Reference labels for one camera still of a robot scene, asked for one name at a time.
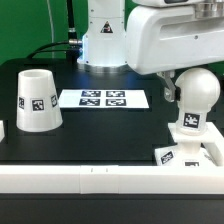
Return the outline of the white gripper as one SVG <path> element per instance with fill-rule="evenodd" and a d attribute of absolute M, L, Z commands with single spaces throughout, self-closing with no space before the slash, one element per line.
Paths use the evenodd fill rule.
<path fill-rule="evenodd" d="M 132 0 L 126 60 L 137 73 L 157 73 L 168 102 L 180 99 L 176 69 L 224 61 L 224 0 Z"/>

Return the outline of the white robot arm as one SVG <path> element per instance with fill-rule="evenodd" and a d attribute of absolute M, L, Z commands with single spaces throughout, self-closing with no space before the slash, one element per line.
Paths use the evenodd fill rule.
<path fill-rule="evenodd" d="M 137 6 L 125 17 L 124 0 L 88 0 L 80 68 L 156 73 L 172 102 L 177 69 L 224 61 L 224 0 L 132 1 Z"/>

